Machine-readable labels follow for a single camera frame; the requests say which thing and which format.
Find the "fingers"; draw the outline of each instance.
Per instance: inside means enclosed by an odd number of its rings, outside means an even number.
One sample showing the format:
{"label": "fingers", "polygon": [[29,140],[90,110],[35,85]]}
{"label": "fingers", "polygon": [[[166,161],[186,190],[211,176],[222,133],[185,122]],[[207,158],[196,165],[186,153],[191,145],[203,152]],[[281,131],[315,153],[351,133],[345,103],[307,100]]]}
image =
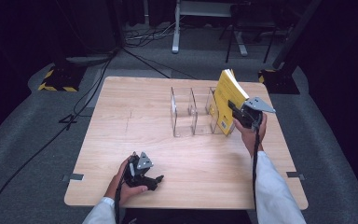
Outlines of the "fingers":
{"label": "fingers", "polygon": [[145,191],[147,191],[147,186],[130,188],[127,184],[124,184],[123,189],[121,190],[120,205],[124,204],[130,197],[141,194]]}
{"label": "fingers", "polygon": [[265,131],[267,129],[267,114],[263,113],[263,120],[260,124],[260,131]]}
{"label": "fingers", "polygon": [[240,131],[240,132],[242,131],[243,127],[242,127],[242,125],[241,125],[239,120],[234,119],[234,125],[238,129],[238,131]]}
{"label": "fingers", "polygon": [[121,163],[120,168],[118,169],[117,175],[121,176],[124,173],[124,170],[126,169],[126,166],[129,163],[130,157],[131,156],[129,156],[126,160],[124,160]]}

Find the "table leg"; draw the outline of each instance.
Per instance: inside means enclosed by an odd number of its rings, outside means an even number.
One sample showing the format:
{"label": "table leg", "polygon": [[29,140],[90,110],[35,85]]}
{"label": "table leg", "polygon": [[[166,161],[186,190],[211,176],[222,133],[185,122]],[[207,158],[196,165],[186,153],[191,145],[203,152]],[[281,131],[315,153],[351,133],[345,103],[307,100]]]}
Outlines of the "table leg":
{"label": "table leg", "polygon": [[179,52],[179,33],[180,33],[180,0],[176,1],[176,10],[175,10],[175,31],[173,34],[173,43],[172,43],[172,53]]}
{"label": "table leg", "polygon": [[248,50],[246,50],[245,45],[243,44],[242,40],[242,32],[235,32],[235,38],[237,39],[238,47],[240,48],[241,55],[243,57],[248,56]]}

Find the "yellow black caution tape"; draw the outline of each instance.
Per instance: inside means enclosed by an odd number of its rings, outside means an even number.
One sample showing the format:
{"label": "yellow black caution tape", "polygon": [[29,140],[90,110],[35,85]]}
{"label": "yellow black caution tape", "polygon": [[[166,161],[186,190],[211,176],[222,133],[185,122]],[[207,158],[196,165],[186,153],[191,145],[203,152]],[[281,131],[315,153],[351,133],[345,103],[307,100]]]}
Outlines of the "yellow black caution tape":
{"label": "yellow black caution tape", "polygon": [[265,79],[264,79],[264,74],[266,73],[275,73],[277,72],[277,70],[270,70],[270,69],[263,69],[258,71],[257,75],[258,75],[258,82],[260,83],[264,83]]}
{"label": "yellow black caution tape", "polygon": [[71,70],[70,74],[63,73],[51,67],[42,84],[40,91],[79,91],[80,81],[83,78],[86,68],[78,67]]}

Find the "wire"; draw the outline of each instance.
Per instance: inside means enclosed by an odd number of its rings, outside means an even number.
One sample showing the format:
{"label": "wire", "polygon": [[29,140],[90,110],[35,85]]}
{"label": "wire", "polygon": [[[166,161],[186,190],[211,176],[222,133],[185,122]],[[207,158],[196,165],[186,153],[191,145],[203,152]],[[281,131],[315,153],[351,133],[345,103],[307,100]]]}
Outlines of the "wire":
{"label": "wire", "polygon": [[142,63],[144,63],[144,64],[146,64],[147,66],[151,67],[151,68],[152,68],[153,70],[155,70],[156,72],[162,74],[162,75],[165,76],[166,78],[170,78],[170,77],[168,77],[167,75],[165,75],[164,73],[160,72],[157,68],[153,67],[153,66],[150,65],[149,63],[147,63],[147,62],[145,62],[144,60],[142,60],[142,59],[141,59],[140,57],[138,57],[137,55],[135,55],[135,54],[133,54],[133,53],[127,51],[127,50],[124,49],[124,48],[122,48],[122,49],[124,50],[124,52],[130,54],[130,56],[132,56],[132,57],[138,59],[138,60],[141,61]]}
{"label": "wire", "polygon": [[124,52],[130,54],[130,56],[136,58],[137,60],[139,60],[139,61],[141,61],[142,63],[146,64],[147,66],[151,67],[153,70],[155,70],[155,71],[157,71],[158,73],[162,74],[162,75],[165,76],[166,78],[170,78],[170,77],[168,77],[167,75],[165,75],[165,74],[163,74],[162,72],[160,72],[157,68],[155,68],[155,67],[154,67],[153,65],[151,65],[150,63],[145,62],[145,60],[146,60],[146,61],[153,62],[153,63],[156,63],[156,64],[159,64],[159,65],[164,66],[164,67],[167,67],[167,68],[170,68],[170,69],[172,69],[172,70],[174,70],[174,71],[176,71],[176,72],[179,72],[179,73],[181,73],[181,74],[184,74],[184,75],[186,75],[186,76],[188,76],[188,77],[192,77],[192,78],[194,78],[194,79],[197,79],[196,77],[193,77],[193,76],[191,76],[191,75],[189,75],[189,74],[186,74],[186,73],[184,73],[184,72],[181,72],[181,71],[179,71],[179,70],[177,70],[177,69],[171,68],[171,67],[169,67],[169,66],[167,66],[167,65],[164,65],[164,64],[162,64],[162,63],[158,63],[158,62],[153,61],[153,60],[150,60],[150,59],[146,59],[146,58],[143,57],[143,56],[139,56],[139,55],[133,54],[133,53],[129,52],[128,50],[124,49],[124,48],[122,48],[122,49],[124,50]]}
{"label": "wire", "polygon": [[254,194],[254,201],[255,201],[255,180],[257,177],[256,169],[257,169],[257,159],[258,159],[258,146],[260,145],[260,134],[259,128],[255,128],[255,150],[254,150],[254,162],[253,162],[253,169],[252,169],[252,187],[253,187],[253,194]]}
{"label": "wire", "polygon": [[[156,29],[156,30],[153,31],[152,34],[148,34],[150,29],[146,30],[146,32],[144,32],[142,35],[139,35],[139,33],[137,31],[133,31],[133,32],[138,33],[138,35],[126,38],[126,47],[129,47],[129,48],[144,47],[144,46],[148,45],[150,42],[152,42],[153,40],[160,40],[162,38],[167,37],[168,35],[173,35],[174,33],[168,33],[168,34],[165,34],[165,33],[167,31],[171,31],[173,29],[172,27],[175,24],[176,24],[176,22],[172,23],[171,25],[169,25],[166,28],[160,28],[159,30],[162,30],[162,32],[157,32],[157,29]],[[139,43],[138,44],[132,44],[132,43],[128,42],[128,40],[134,40],[134,39],[140,39]]]}
{"label": "wire", "polygon": [[191,78],[193,78],[193,79],[198,79],[198,78],[193,77],[193,76],[191,76],[191,75],[189,75],[189,74],[187,74],[187,73],[184,73],[184,72],[182,72],[182,71],[179,71],[179,70],[177,70],[177,69],[175,69],[175,68],[169,67],[169,66],[167,66],[167,65],[165,65],[165,64],[158,63],[158,62],[153,61],[153,60],[150,60],[150,59],[146,59],[145,57],[140,56],[140,55],[136,55],[136,56],[138,56],[138,57],[140,57],[140,58],[142,58],[142,59],[144,59],[144,60],[147,60],[147,61],[149,61],[149,62],[156,63],[156,64],[161,65],[161,66],[164,66],[164,67],[166,67],[166,68],[170,68],[170,69],[172,69],[172,70],[175,71],[175,72],[181,73],[181,74],[186,75],[186,76],[188,76],[188,77],[191,77]]}
{"label": "wire", "polygon": [[[117,55],[117,50],[118,49],[114,49],[113,50],[113,54],[112,54],[112,57],[115,57],[116,55]],[[76,107],[77,107],[77,105],[80,103],[80,101],[84,98],[84,97],[86,97],[86,95],[88,95],[91,91],[92,91],[92,89],[94,89],[94,87],[95,87],[95,85],[100,85],[100,83],[101,83],[101,81],[102,81],[102,79],[103,79],[103,75],[104,75],[104,71],[103,71],[103,68],[101,69],[101,74],[100,74],[100,76],[98,77],[98,79],[92,84],[92,86],[91,86],[91,88],[89,88],[89,90],[76,102],[76,104],[75,104],[75,106],[74,106],[74,113],[75,114],[79,114],[78,116],[79,117],[82,117],[82,118],[84,118],[84,117],[91,117],[91,116],[83,116],[83,115],[80,115],[80,113],[77,113],[76,112]]]}
{"label": "wire", "polygon": [[[136,153],[133,152],[131,155],[131,159],[136,156]],[[131,159],[127,159],[127,164],[126,167],[124,168],[123,174],[121,174],[121,178],[118,181],[118,185],[117,185],[117,189],[116,189],[116,193],[115,193],[115,214],[116,214],[116,223],[120,223],[120,199],[121,199],[121,187],[123,186],[123,184],[125,183],[124,181],[124,175],[127,172],[127,168],[129,166],[129,163],[131,161]]]}
{"label": "wire", "polygon": [[[107,66],[110,64],[110,62],[112,61],[112,59],[114,58],[114,55],[112,55],[111,57],[109,57],[109,61],[106,62],[106,64],[103,66],[103,74],[106,71]],[[62,128],[60,129],[50,140],[48,140],[48,142],[46,144],[44,144],[39,150],[36,151],[36,153],[30,158],[28,159],[28,161],[26,161],[8,180],[7,182],[2,186],[2,188],[0,188],[0,195],[2,194],[2,192],[4,191],[4,189],[6,188],[6,186],[11,182],[11,180],[31,161],[33,160],[37,155],[39,155],[39,153],[41,153],[46,147],[48,147],[69,125],[72,124],[72,122],[79,116],[79,114],[86,108],[86,106],[90,103],[92,97],[95,95],[96,91],[98,90],[98,87],[101,84],[102,79],[99,80],[97,88],[95,89],[94,93],[92,94],[92,96],[89,98],[89,100],[83,105],[83,107],[80,109],[80,111],[78,113],[75,113],[75,115],[73,117],[71,117],[71,119],[69,120],[69,122]]]}

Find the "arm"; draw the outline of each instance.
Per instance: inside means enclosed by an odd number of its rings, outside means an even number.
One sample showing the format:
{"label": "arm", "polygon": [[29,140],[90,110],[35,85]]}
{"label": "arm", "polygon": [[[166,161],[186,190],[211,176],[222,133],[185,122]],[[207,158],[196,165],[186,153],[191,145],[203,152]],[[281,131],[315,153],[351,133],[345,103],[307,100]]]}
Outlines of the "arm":
{"label": "arm", "polygon": [[[242,141],[251,157],[255,150],[255,133],[243,128],[239,121],[234,120],[235,127],[241,132]],[[260,125],[260,145],[257,149],[257,166],[255,181],[255,197],[257,219],[264,223],[305,223],[295,199],[286,182],[279,175],[275,166],[264,152],[262,141],[266,134],[267,115],[263,114]]]}
{"label": "arm", "polygon": [[[115,194],[118,185],[120,184],[120,178],[124,173],[124,170],[127,166],[128,159],[124,160],[118,172],[113,176],[112,181],[110,182],[106,193],[103,198],[95,205],[91,212],[86,216],[83,223],[112,223],[116,224],[115,221]],[[124,204],[130,197],[140,194],[147,191],[147,186],[138,186],[135,188],[130,188],[126,183],[122,184],[120,202],[119,204]]]}

